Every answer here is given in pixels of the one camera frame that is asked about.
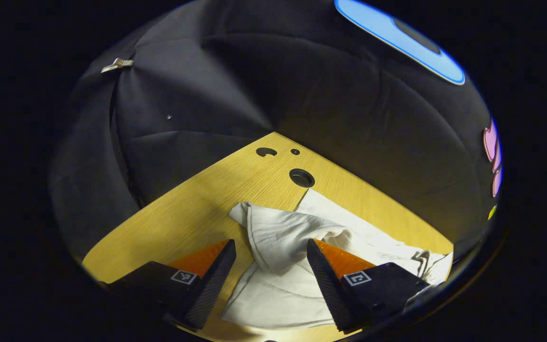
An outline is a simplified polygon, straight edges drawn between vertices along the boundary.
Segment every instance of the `white cloth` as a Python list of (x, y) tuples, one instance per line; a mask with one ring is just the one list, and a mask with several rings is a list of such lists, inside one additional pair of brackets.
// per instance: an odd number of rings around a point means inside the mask
[(312, 189), (295, 212), (239, 203), (229, 215), (247, 229), (255, 257), (222, 314), (223, 320), (241, 325), (305, 329), (334, 324), (306, 258), (310, 238), (375, 265), (395, 262), (436, 285), (445, 280), (453, 258), (405, 246)]

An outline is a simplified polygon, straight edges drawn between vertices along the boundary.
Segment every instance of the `white towel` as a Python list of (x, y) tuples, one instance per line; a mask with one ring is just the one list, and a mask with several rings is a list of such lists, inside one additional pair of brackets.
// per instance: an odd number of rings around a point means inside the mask
[(405, 246), (312, 189), (295, 212), (239, 203), (229, 215), (247, 229), (255, 257), (222, 313), (223, 320), (241, 325), (305, 329), (334, 324), (306, 258), (310, 238), (375, 265), (395, 262), (430, 284), (444, 281), (453, 258)]

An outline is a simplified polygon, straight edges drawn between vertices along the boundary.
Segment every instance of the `black background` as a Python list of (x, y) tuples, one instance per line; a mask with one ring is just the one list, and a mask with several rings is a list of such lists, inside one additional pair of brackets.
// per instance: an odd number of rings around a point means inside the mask
[[(68, 255), (46, 192), (52, 118), (100, 52), (178, 0), (0, 3), (0, 340), (173, 340), (105, 297)], [(382, 0), (466, 69), (504, 148), (480, 278), (395, 340), (547, 341), (547, 2)]]

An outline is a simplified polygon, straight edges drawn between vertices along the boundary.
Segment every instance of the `metal clip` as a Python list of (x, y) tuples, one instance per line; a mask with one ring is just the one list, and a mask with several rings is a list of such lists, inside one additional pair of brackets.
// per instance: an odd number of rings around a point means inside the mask
[(133, 60), (122, 60), (121, 58), (116, 58), (115, 61), (113, 61), (112, 65), (105, 66), (100, 71), (100, 73), (102, 74), (104, 72), (119, 69), (121, 67), (132, 67), (133, 64), (134, 64)]

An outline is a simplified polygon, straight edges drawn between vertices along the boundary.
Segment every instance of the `wooden table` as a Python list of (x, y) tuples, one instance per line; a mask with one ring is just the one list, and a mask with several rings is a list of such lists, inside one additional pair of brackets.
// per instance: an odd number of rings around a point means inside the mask
[[(256, 154), (259, 147), (276, 156)], [(291, 153), (298, 149), (300, 154)], [(331, 341), (346, 335), (334, 326), (295, 331), (262, 331), (222, 321), (221, 310), (240, 276), (254, 261), (245, 228), (228, 216), (237, 203), (295, 210), (306, 188), (289, 177), (304, 169), (313, 190), (406, 245), (451, 253), (453, 244), (401, 204), (338, 165), (272, 133), (237, 150), (152, 202), (91, 249), (84, 267), (98, 280), (113, 282), (148, 261), (167, 264), (225, 238), (236, 241), (236, 261), (204, 329), (196, 335), (215, 341)]]

